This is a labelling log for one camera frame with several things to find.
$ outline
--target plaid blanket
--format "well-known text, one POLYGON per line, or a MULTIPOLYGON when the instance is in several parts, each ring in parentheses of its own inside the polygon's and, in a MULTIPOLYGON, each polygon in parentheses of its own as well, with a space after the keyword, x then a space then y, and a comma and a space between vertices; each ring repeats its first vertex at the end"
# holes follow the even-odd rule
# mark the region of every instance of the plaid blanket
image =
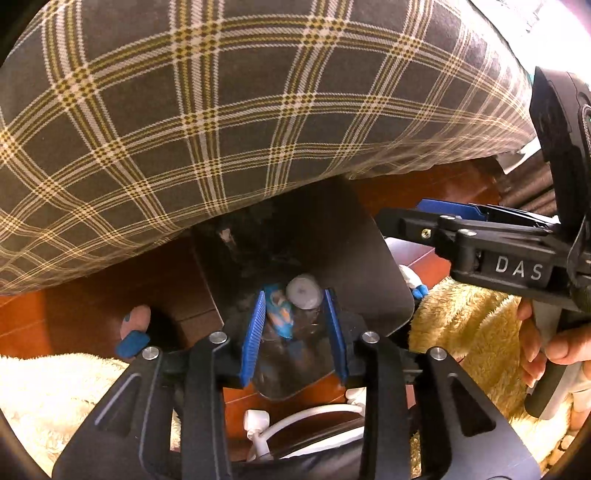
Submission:
POLYGON ((303 184, 534 136, 467 0, 51 0, 0 69, 0 293, 303 184))

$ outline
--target wooden surface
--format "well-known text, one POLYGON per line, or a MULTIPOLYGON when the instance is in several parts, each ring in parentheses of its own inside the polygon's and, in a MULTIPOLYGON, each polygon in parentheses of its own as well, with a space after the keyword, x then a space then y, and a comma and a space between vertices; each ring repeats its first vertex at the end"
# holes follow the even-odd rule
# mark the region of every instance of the wooden surface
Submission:
MULTIPOLYGON (((352 182, 372 215, 384 206, 414 207, 424 197, 457 202, 497 203, 492 175, 478 162, 433 167, 403 176, 352 182)), ((399 263, 410 265, 432 287, 449 273, 449 263, 432 249, 400 242, 399 263)), ((157 307, 176 320, 186 345, 215 331, 220 319, 191 253, 191 242, 180 237, 150 252, 44 291, 0 297, 0 355, 31 358, 69 352, 114 356, 122 318, 136 305, 157 307)), ((226 422, 233 459, 246 454, 250 443, 242 429, 248 408, 269 411, 272 422, 320 404, 343 402, 344 389, 329 376, 282 403, 273 403, 251 387, 226 390, 226 422)), ((326 416, 288 429, 293 439, 350 415, 326 416)))

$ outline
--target white cable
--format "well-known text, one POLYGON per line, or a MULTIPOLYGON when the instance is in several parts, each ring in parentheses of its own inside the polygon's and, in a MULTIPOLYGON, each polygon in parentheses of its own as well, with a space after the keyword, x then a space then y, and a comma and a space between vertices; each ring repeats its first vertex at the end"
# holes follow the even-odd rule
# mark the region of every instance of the white cable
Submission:
MULTIPOLYGON (((314 415, 319 415, 321 413, 329 413, 329 412, 333 412, 333 411, 352 411, 354 413, 362 414, 363 408, 359 405, 349 405, 346 403, 337 403, 337 404, 331 404, 331 405, 320 405, 319 407, 312 407, 312 408, 308 408, 307 410, 299 411, 298 413, 294 413, 293 415, 290 415, 289 417, 286 417, 283 420, 278 421, 277 423, 275 423, 271 427, 267 428, 266 430, 264 430, 263 432, 258 434, 257 435, 258 438, 256 440, 259 443, 259 446, 256 448, 256 450, 261 449, 261 451, 263 451, 264 447, 263 447, 262 442, 266 443, 267 440, 269 440, 277 432, 280 432, 281 430, 283 430, 285 427, 288 427, 289 425, 291 425, 297 421, 307 419, 308 417, 313 417, 314 415)), ((248 456, 246 457, 246 461, 251 462, 255 458, 256 458, 255 446, 253 446, 253 447, 251 447, 250 451, 248 452, 248 456)))
POLYGON ((254 432, 252 434, 252 445, 256 451, 256 457, 260 458, 263 455, 269 453, 269 446, 267 445, 267 441, 261 438, 261 434, 259 432, 254 432))
POLYGON ((347 445, 348 443, 354 442, 355 440, 361 440, 363 438, 364 431, 364 427, 358 427, 356 429, 347 430, 346 432, 337 433, 332 437, 328 437, 310 445, 306 445, 295 452, 291 452, 284 457, 281 457, 281 459, 298 457, 300 455, 308 455, 309 453, 322 452, 324 450, 347 445))

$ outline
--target human hand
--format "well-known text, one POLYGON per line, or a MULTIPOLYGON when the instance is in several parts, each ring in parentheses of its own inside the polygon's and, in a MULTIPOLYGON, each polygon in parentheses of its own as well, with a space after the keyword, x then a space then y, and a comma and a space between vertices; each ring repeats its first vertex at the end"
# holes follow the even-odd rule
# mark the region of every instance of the human hand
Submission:
MULTIPOLYGON (((583 373, 587 379, 591 380, 591 325, 556 334, 542 351, 542 337, 535 326, 531 300, 521 300, 517 308, 517 319, 521 321, 519 329, 520 364, 523 368, 521 378, 529 387, 533 387, 535 381, 544 375, 548 359, 559 365, 583 362, 583 373)), ((587 419, 590 411, 587 408, 589 396, 579 394, 579 402, 575 403, 575 407, 579 403, 580 408, 573 408, 570 419, 571 429, 579 430, 587 419)))

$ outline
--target white charging cable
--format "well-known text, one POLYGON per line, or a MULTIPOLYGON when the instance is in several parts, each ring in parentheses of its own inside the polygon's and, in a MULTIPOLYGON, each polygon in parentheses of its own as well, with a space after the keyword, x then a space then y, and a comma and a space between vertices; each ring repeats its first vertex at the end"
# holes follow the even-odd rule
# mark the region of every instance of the white charging cable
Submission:
POLYGON ((261 429, 261 427, 264 425, 264 422, 257 422, 255 419, 263 418, 263 414, 266 414, 268 418, 269 414, 263 410, 247 410, 244 414, 244 429, 246 430, 246 436, 252 441, 253 445, 248 452, 246 461, 252 462, 254 459, 268 454, 269 446, 267 445, 267 441, 285 427, 288 427, 297 421, 307 419, 308 417, 313 417, 314 415, 320 415, 322 413, 334 411, 351 411, 360 415, 364 414, 364 408, 360 405, 349 405, 346 403, 320 405, 318 407, 312 407, 308 408, 307 410, 294 413, 293 415, 278 421, 271 427, 265 427, 264 429, 261 429))

